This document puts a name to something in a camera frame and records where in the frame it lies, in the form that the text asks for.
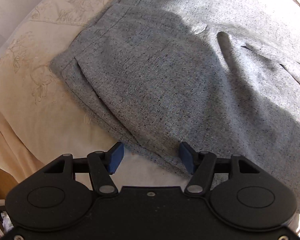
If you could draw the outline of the grey speckled pants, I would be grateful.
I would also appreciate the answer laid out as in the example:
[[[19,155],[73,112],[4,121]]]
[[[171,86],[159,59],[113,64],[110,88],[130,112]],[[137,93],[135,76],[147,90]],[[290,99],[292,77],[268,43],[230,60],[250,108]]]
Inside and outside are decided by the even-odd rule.
[[[300,13],[269,0],[113,0],[51,70],[132,152],[186,176],[179,144],[240,154],[300,213]]]

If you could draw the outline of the cream embroidered bedspread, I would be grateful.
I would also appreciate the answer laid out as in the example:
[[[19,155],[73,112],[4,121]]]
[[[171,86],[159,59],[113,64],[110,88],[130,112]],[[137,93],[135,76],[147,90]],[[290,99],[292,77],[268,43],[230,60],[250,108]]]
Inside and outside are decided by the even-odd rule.
[[[0,169],[21,182],[63,153],[105,151],[115,140],[49,68],[111,0],[43,0],[0,57]]]

